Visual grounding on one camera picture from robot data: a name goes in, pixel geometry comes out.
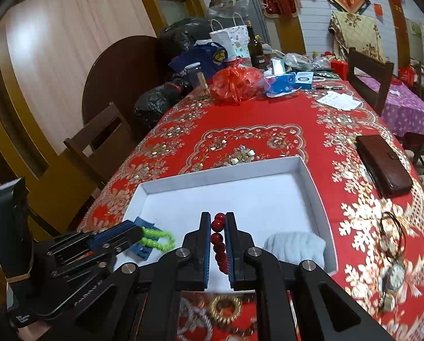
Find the black bag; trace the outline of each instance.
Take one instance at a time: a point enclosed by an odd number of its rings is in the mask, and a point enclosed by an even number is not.
[[[181,78],[156,86],[144,92],[135,103],[135,124],[141,135],[156,126],[161,117],[192,90],[190,83]]]
[[[158,51],[167,65],[173,58],[193,47],[199,39],[210,39],[207,19],[192,17],[171,24],[158,36]]]

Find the white paper bag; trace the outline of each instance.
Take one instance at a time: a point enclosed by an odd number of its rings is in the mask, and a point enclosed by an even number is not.
[[[210,21],[210,26],[213,26],[213,21],[218,22],[216,19],[212,19]],[[246,25],[236,25],[234,19],[234,27],[223,28],[218,31],[210,32],[210,38],[215,43],[219,43],[222,45],[226,51],[228,52],[228,57],[231,56],[241,56],[242,58],[249,58],[250,53],[248,52],[248,42],[250,42],[250,38],[248,37],[248,30]]]

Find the brown leather case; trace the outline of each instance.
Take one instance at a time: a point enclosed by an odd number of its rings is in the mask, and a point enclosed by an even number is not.
[[[381,197],[409,193],[413,180],[380,135],[357,136],[356,148]]]

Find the red bead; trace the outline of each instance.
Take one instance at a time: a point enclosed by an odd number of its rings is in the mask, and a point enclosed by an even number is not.
[[[223,236],[219,233],[214,233],[210,236],[210,241],[213,245],[219,245],[223,242]]]
[[[215,255],[215,260],[218,264],[220,264],[222,261],[226,261],[226,253],[217,252],[217,254]]]
[[[223,221],[223,223],[224,223],[225,219],[226,219],[226,215],[223,214],[223,213],[217,213],[217,215],[215,215],[215,220],[217,220],[217,219]]]
[[[221,273],[228,274],[228,266],[219,266]]]
[[[210,226],[215,232],[221,232],[223,231],[225,224],[223,223],[223,221],[217,219],[216,221],[213,221]]]
[[[215,251],[217,254],[219,252],[225,252],[225,246],[223,244],[219,244],[219,245],[214,245],[213,246],[213,251]]]

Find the lid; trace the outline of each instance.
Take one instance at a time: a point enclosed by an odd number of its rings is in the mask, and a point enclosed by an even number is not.
[[[185,70],[192,69],[192,68],[195,68],[195,67],[200,67],[200,66],[201,66],[201,63],[198,61],[197,63],[193,63],[193,64],[190,64],[190,65],[187,65],[185,67]]]

